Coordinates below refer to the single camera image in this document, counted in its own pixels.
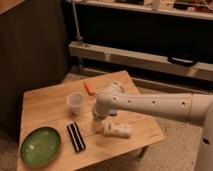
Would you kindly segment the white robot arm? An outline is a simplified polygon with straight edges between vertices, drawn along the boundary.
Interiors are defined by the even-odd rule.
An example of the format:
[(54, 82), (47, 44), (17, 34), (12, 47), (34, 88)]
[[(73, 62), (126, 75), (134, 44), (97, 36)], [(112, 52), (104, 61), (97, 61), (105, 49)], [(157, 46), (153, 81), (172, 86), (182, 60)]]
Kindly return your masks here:
[(213, 171), (213, 94), (137, 94), (124, 92), (118, 81), (98, 93), (93, 106), (95, 120), (104, 120), (111, 110), (144, 113), (203, 128), (194, 171)]

